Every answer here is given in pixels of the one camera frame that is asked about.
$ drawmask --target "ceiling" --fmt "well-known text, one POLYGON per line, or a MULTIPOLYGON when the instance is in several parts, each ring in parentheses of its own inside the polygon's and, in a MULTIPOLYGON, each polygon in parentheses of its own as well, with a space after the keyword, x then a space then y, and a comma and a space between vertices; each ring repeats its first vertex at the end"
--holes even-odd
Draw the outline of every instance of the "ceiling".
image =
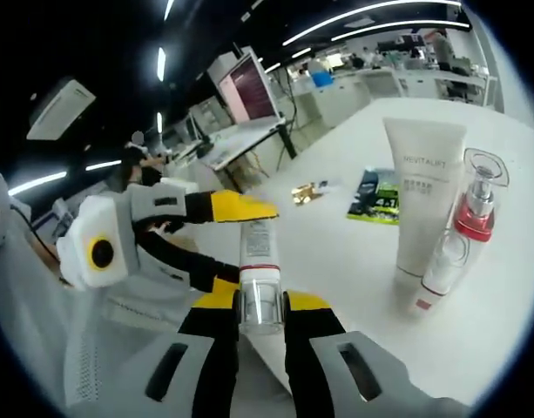
MULTIPOLYGON (((351 29, 354 15, 306 35, 300 31, 376 0, 40 0, 22 4, 27 17, 13 34, 13 66, 22 76, 9 87, 14 123, 8 128, 0 170, 10 186, 66 170, 68 175, 18 197, 34 206, 35 216, 58 197, 71 196, 110 174, 84 167, 116 159, 135 131, 155 134, 156 112, 166 125, 214 92, 199 78, 222 52, 251 45, 264 65, 283 62, 306 47, 322 49, 330 38, 351 29), (242 17, 249 13, 247 20, 242 17), (159 47, 166 52, 164 82, 157 78, 159 47), (58 141, 27 141, 29 116, 60 78, 71 76, 97 99, 58 141)), ((447 20, 446 6, 412 4, 372 10, 375 24, 413 19, 447 20)), ((462 14, 459 19, 465 21, 462 14)))

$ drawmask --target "yellow ring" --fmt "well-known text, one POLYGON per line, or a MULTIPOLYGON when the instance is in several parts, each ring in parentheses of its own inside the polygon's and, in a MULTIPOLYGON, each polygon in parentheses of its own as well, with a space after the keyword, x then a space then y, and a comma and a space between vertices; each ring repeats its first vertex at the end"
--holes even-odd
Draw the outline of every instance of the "yellow ring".
POLYGON ((108 268, 110 265, 106 266, 106 267, 98 267, 96 264, 94 264, 94 261, 92 261, 92 249, 94 248, 94 246, 96 245, 97 242, 99 241, 108 241, 110 242, 109 239, 107 239, 107 237, 105 237, 104 235, 100 235, 96 238, 93 238, 91 239, 91 242, 89 242, 89 246, 88 246, 88 253, 86 254, 87 255, 87 259, 89 260, 89 266, 92 267, 92 269, 94 270, 97 270, 99 272, 103 272, 106 268, 108 268))

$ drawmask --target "lotion tube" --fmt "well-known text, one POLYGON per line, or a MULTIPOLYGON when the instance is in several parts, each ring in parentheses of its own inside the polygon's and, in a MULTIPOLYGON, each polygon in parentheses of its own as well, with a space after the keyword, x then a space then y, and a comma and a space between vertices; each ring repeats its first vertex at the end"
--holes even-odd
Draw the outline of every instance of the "lotion tube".
POLYGON ((417 287, 446 228, 463 175, 466 128, 384 118, 399 179, 400 221, 395 278, 417 287))

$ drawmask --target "fluorescent light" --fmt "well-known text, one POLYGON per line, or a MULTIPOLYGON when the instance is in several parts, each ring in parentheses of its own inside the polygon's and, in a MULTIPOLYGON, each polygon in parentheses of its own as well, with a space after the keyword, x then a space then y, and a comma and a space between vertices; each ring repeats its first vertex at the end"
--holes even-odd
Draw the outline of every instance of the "fluorescent light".
POLYGON ((469 28, 469 24, 461 24, 458 22, 451 22, 448 20, 406 20, 404 22, 391 22, 390 24, 376 24, 375 26, 369 26, 368 28, 353 30, 348 33, 344 33, 342 35, 339 35, 337 37, 333 37, 331 40, 337 41, 339 39, 342 39, 343 37, 351 37, 353 35, 357 35, 359 33, 363 32, 369 32, 370 30, 377 30, 377 29, 383 29, 383 28, 391 28, 393 26, 404 26, 409 24, 447 24, 448 26, 459 26, 461 28, 469 28))
POLYGON ((168 18, 168 15, 170 14, 170 10, 172 9, 173 1, 174 0, 168 0, 168 5, 166 6, 166 13, 164 15, 164 20, 166 20, 168 18))
POLYGON ((116 159, 115 161, 108 161, 107 163, 89 165, 84 170, 86 172, 91 172, 92 170, 97 170, 98 168, 106 168, 106 167, 111 167, 113 165, 119 165, 119 164, 121 164, 121 159, 116 159))
POLYGON ((23 185, 18 185, 17 187, 13 187, 11 190, 9 190, 9 195, 15 196, 16 194, 20 192, 24 192, 25 190, 29 190, 32 187, 36 187, 37 185, 43 185, 44 183, 49 183, 54 180, 62 179, 66 175, 67 175, 67 172, 58 172, 56 174, 51 174, 50 176, 46 176, 40 179, 29 181, 27 183, 24 183, 23 185))
POLYGON ((265 70, 265 74, 268 74, 272 70, 276 70, 278 67, 281 66, 281 63, 276 63, 275 65, 271 65, 265 70))
POLYGON ((311 51, 311 48, 306 48, 305 50, 301 50, 300 52, 296 52, 295 54, 293 54, 292 58, 297 58, 300 55, 307 54, 310 51, 311 51))
POLYGON ((162 133, 162 113, 160 112, 156 114, 156 126, 158 127, 159 133, 162 133))
POLYGON ((164 69, 166 67, 166 54, 162 48, 159 48, 159 63, 156 68, 156 75, 160 81, 164 81, 164 69))
POLYGON ((311 33, 314 30, 318 30, 322 28, 323 26, 327 26, 328 24, 334 23, 345 17, 356 15, 358 13, 363 13, 364 11, 368 11, 368 10, 379 9, 381 7, 389 7, 389 6, 396 6, 398 4, 409 4, 409 3, 439 3, 439 4, 449 4, 451 6, 458 6, 458 7, 461 7, 462 5, 460 2, 455 2, 451 0, 393 0, 391 2, 371 4, 370 6, 365 6, 365 7, 361 7, 360 9, 351 10, 346 13, 342 13, 341 15, 331 17, 329 20, 325 20, 324 22, 316 24, 315 26, 312 26, 309 29, 306 29, 303 32, 298 33, 294 37, 290 37, 287 41, 284 41, 282 46, 290 45, 293 41, 301 37, 305 37, 308 33, 311 33))

